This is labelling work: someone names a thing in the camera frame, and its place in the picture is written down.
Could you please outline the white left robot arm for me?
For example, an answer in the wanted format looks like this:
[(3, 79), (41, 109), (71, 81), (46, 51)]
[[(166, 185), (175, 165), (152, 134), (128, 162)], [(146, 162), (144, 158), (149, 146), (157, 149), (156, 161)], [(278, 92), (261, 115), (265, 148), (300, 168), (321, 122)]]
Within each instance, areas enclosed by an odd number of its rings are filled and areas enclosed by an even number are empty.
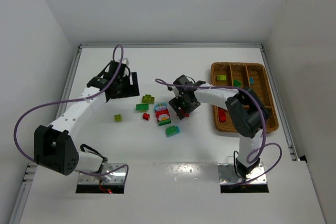
[(34, 132), (36, 164), (69, 175), (86, 172), (99, 175), (107, 158), (95, 151), (85, 152), (84, 145), (76, 148), (75, 139), (84, 124), (109, 100), (139, 96), (136, 72), (129, 61), (110, 61), (84, 88), (80, 101), (74, 102), (48, 126), (40, 125)]

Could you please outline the red long lego brick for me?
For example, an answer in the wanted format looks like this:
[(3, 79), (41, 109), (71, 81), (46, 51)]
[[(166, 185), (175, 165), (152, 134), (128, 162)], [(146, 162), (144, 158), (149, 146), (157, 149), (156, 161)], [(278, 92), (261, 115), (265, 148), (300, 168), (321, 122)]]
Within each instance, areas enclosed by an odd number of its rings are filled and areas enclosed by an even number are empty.
[(218, 110), (218, 120), (221, 123), (224, 123), (227, 121), (225, 110), (222, 110), (222, 109)]

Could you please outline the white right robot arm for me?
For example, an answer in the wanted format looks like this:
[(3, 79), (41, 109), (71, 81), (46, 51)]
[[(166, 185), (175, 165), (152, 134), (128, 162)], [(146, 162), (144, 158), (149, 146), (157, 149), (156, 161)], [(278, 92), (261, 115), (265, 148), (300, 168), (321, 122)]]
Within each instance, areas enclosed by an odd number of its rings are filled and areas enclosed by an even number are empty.
[(205, 81), (192, 82), (181, 75), (167, 86), (175, 97), (169, 101), (179, 119), (206, 103), (228, 112), (239, 134), (239, 151), (234, 158), (237, 174), (246, 178), (259, 164), (266, 145), (269, 113), (252, 88), (213, 86)]

